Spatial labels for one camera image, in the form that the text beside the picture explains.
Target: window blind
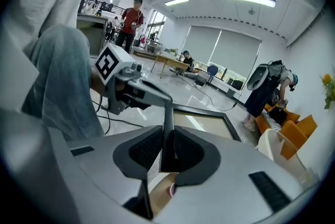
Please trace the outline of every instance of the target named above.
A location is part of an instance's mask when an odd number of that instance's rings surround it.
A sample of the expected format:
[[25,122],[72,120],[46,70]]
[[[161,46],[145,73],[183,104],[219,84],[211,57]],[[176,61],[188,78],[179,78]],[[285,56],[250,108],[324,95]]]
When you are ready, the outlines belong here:
[[222,30],[210,62],[248,77],[261,41],[237,32]]
[[191,26],[183,51],[187,50],[193,60],[207,64],[220,31],[217,28]]

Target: black cable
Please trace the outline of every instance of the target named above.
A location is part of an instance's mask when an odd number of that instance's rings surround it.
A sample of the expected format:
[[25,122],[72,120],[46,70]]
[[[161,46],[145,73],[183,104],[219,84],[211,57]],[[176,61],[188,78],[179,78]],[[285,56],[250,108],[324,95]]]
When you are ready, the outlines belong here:
[[122,122],[125,122],[126,124],[130,124],[130,125],[133,125],[133,126],[144,127],[142,125],[133,124],[132,122],[128,122],[128,121],[125,121],[125,120],[112,119],[112,118],[101,116],[101,115],[97,115],[97,116],[101,117],[101,118],[109,119],[109,120],[112,120],[112,121],[122,121]]
[[109,120],[109,127],[108,127],[108,130],[107,130],[107,132],[106,133],[108,133],[108,131],[109,131],[109,129],[110,129],[110,121],[112,120],[112,121],[122,121],[122,122],[125,122],[126,124],[130,124],[130,125],[133,125],[133,126],[139,126],[139,127],[144,127],[144,126],[142,126],[142,125],[137,125],[137,124],[133,124],[132,122],[128,122],[128,121],[125,121],[125,120],[119,120],[119,119],[112,119],[112,118],[110,118],[109,117],[109,114],[108,114],[108,111],[106,111],[107,112],[107,116],[108,117],[105,117],[105,116],[102,116],[102,115],[97,115],[98,117],[101,117],[101,118],[105,118],[105,119],[108,119]]
[[107,117],[108,117],[108,129],[107,129],[105,135],[106,135],[106,134],[109,132],[109,130],[110,130],[110,117],[109,117],[108,111],[106,111],[106,112],[107,112]]
[[99,101],[99,104],[97,102],[94,102],[96,105],[98,105],[98,109],[95,111],[96,113],[100,110],[100,107],[101,107],[101,103],[103,102],[103,97],[100,96],[100,101]]
[[219,109],[217,106],[214,105],[213,100],[212,100],[212,98],[211,98],[209,95],[207,95],[206,93],[204,93],[203,91],[201,91],[200,89],[198,89],[196,86],[190,84],[188,81],[184,80],[182,77],[180,77],[180,79],[182,79],[184,82],[186,82],[186,83],[187,83],[188,85],[190,85],[191,87],[194,87],[195,89],[197,89],[199,92],[201,92],[201,93],[203,93],[204,95],[208,96],[208,98],[210,99],[211,104],[212,104],[216,109],[218,109],[219,111],[229,111],[229,110],[233,109],[233,108],[236,106],[237,102],[240,100],[240,97],[241,97],[241,96],[239,97],[239,99],[234,103],[234,105],[233,105],[230,109]]

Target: railing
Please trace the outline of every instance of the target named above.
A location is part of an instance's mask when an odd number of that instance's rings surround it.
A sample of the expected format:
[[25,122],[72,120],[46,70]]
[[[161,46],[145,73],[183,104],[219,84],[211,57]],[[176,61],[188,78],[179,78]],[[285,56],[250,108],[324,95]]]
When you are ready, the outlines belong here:
[[[80,2],[80,6],[78,9],[78,14],[81,14],[85,11],[85,8],[87,6],[89,6],[92,2],[94,2],[93,0],[82,0]],[[113,4],[107,4],[106,2],[99,2],[97,4],[97,9],[101,9],[102,11],[107,11],[107,12],[111,12],[117,15],[122,15],[125,11],[125,9],[118,7],[116,5]]]

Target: red shirt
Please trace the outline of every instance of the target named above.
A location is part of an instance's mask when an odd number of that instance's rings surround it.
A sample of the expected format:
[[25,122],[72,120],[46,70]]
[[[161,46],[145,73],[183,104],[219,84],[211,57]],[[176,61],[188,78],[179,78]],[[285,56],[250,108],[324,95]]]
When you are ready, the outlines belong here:
[[125,33],[135,34],[135,30],[131,29],[131,24],[133,22],[135,22],[136,25],[143,24],[143,13],[140,10],[135,11],[134,8],[127,8],[122,14],[122,18],[126,18],[125,26],[121,30]]

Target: blue chair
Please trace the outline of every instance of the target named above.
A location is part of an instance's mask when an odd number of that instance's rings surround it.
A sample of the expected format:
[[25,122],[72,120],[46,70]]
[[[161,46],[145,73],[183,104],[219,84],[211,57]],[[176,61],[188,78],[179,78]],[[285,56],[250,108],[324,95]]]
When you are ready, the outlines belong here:
[[209,67],[207,68],[207,74],[210,75],[210,78],[209,78],[208,81],[206,82],[206,85],[207,85],[207,84],[210,84],[210,83],[213,81],[213,78],[214,78],[214,76],[218,73],[218,71],[219,71],[219,68],[216,67],[216,66],[214,66],[214,65],[209,66]]

